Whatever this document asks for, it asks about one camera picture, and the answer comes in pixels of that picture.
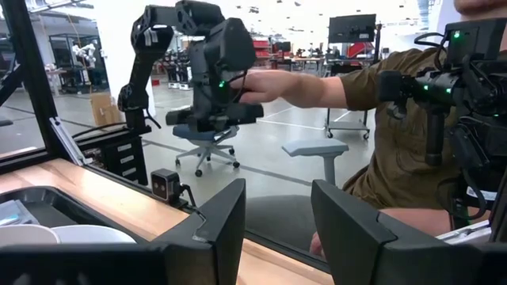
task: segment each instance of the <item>black metal frame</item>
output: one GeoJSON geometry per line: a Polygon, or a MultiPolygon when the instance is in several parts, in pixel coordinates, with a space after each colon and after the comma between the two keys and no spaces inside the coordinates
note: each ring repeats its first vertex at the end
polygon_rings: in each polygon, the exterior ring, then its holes
{"type": "MultiPolygon", "coordinates": [[[[29,92],[33,110],[45,145],[45,148],[43,147],[38,150],[31,150],[23,154],[0,159],[0,174],[10,173],[18,169],[48,162],[55,158],[65,158],[69,160],[67,152],[56,137],[49,121],[49,118],[57,117],[58,113],[44,71],[44,65],[25,1],[0,0],[0,4],[3,7],[6,22],[13,38],[13,47],[17,55],[17,60],[21,66],[25,67],[23,70],[23,81],[25,83],[25,88],[29,92]]],[[[120,129],[78,139],[76,143],[81,150],[89,150],[108,143],[131,139],[149,131],[151,131],[149,127],[141,128],[137,131],[120,129]]],[[[147,187],[135,184],[123,177],[91,165],[86,165],[83,168],[153,198],[151,190],[147,187]]],[[[192,208],[183,210],[189,214],[193,212],[192,208]]],[[[246,237],[253,242],[301,261],[304,264],[308,264],[311,267],[329,272],[329,269],[323,261],[304,253],[302,250],[295,249],[290,245],[281,244],[278,241],[271,241],[267,237],[263,237],[260,234],[248,230],[246,231],[246,237]]]]}

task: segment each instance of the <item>wooden desk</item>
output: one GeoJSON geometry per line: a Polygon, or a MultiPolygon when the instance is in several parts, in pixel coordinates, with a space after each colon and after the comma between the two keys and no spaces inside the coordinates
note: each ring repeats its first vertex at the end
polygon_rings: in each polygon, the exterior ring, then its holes
{"type": "MultiPolygon", "coordinates": [[[[0,193],[36,185],[56,187],[147,240],[188,216],[61,159],[0,176],[0,193]]],[[[331,285],[333,280],[324,272],[245,240],[237,284],[331,285]]]]}

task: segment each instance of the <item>white bowl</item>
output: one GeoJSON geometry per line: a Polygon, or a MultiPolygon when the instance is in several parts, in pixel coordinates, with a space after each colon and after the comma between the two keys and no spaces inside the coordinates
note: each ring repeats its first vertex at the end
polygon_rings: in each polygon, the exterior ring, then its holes
{"type": "Polygon", "coordinates": [[[107,226],[74,225],[52,228],[62,244],[135,243],[126,233],[107,226]]]}
{"type": "Polygon", "coordinates": [[[7,245],[54,245],[59,243],[59,236],[46,226],[0,226],[0,247],[7,245]]]}

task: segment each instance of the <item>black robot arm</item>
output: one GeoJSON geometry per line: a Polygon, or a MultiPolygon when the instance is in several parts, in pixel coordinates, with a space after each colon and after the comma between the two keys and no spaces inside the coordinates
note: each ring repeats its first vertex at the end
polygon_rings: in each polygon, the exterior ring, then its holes
{"type": "Polygon", "coordinates": [[[127,85],[118,97],[118,109],[125,112],[128,128],[143,129],[143,110],[148,109],[146,84],[151,68],[167,51],[174,31],[174,8],[147,6],[144,14],[132,26],[131,42],[135,51],[134,66],[127,85]]]}

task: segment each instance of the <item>floor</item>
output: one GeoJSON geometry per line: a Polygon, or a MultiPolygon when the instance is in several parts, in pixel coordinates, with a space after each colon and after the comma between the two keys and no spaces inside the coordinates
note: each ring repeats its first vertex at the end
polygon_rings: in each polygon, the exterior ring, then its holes
{"type": "MultiPolygon", "coordinates": [[[[154,87],[156,119],[163,124],[165,114],[175,108],[192,103],[192,91],[168,90],[162,83],[154,87]]],[[[95,125],[87,95],[62,95],[55,97],[60,118],[71,134],[87,130],[95,125]]],[[[246,178],[248,197],[274,195],[310,195],[311,182],[324,178],[320,158],[290,158],[281,147],[297,139],[323,139],[325,109],[300,109],[286,101],[277,100],[264,104],[265,117],[256,124],[243,125],[238,135],[227,141],[234,145],[239,169],[213,158],[204,163],[203,176],[194,175],[197,158],[182,158],[181,167],[174,160],[181,152],[191,150],[193,145],[172,135],[172,127],[154,127],[143,136],[147,171],[167,168],[177,170],[181,181],[189,184],[197,204],[202,204],[235,178],[246,178]]],[[[362,112],[333,110],[332,119],[358,121],[362,112]]],[[[44,145],[33,114],[29,96],[23,92],[13,96],[0,108],[0,116],[13,121],[13,125],[0,127],[0,154],[21,148],[44,145]]],[[[374,127],[373,112],[368,126],[374,127]]],[[[337,185],[342,185],[358,169],[367,165],[372,156],[374,136],[363,140],[363,132],[334,131],[334,139],[349,144],[350,151],[335,161],[337,185]]]]}

